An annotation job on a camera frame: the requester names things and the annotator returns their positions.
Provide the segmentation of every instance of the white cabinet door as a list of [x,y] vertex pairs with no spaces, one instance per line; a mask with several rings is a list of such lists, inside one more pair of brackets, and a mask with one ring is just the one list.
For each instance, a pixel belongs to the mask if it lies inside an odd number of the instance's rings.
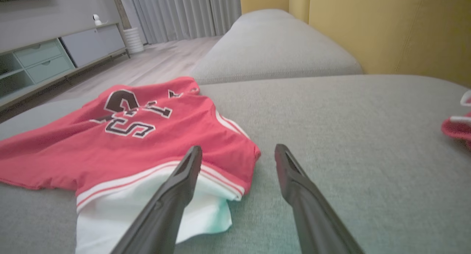
[[97,31],[108,54],[125,47],[123,38],[121,38],[121,34],[119,33],[119,29],[116,24],[98,28]]
[[89,29],[88,31],[63,36],[62,41],[77,67],[84,66],[109,54],[97,29]]

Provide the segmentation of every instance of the gray curtain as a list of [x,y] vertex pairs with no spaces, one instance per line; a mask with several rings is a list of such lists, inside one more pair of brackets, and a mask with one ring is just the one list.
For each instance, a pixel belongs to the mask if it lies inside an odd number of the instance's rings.
[[132,0],[148,43],[226,33],[241,15],[240,0]]

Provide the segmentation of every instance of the green drawer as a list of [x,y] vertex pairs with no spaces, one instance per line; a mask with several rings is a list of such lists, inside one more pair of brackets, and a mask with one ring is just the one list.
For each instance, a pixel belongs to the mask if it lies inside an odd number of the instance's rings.
[[58,58],[45,61],[37,66],[28,69],[28,73],[37,84],[41,81],[51,78],[70,69],[67,60],[60,56]]
[[15,51],[16,56],[24,67],[31,66],[40,61],[61,55],[55,40],[37,44],[26,49]]

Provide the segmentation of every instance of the gray sofa seat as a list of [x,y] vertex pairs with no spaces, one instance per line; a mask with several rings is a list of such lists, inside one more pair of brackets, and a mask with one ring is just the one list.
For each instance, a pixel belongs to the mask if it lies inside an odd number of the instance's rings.
[[199,84],[361,74],[356,59],[277,9],[242,15],[193,69]]
[[[366,253],[470,253],[471,152],[440,131],[445,118],[469,111],[459,104],[465,91],[435,78],[390,75],[201,86],[262,156],[250,193],[229,203],[233,226],[185,241],[175,253],[301,253],[279,190],[277,143],[290,148]],[[72,192],[0,185],[0,201],[0,253],[74,251]]]

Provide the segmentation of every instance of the yellow sofa backrest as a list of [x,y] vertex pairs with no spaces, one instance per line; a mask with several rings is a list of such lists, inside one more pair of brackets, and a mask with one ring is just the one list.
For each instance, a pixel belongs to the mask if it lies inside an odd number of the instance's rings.
[[471,87],[471,0],[241,0],[242,13],[289,11],[371,74],[417,74]]

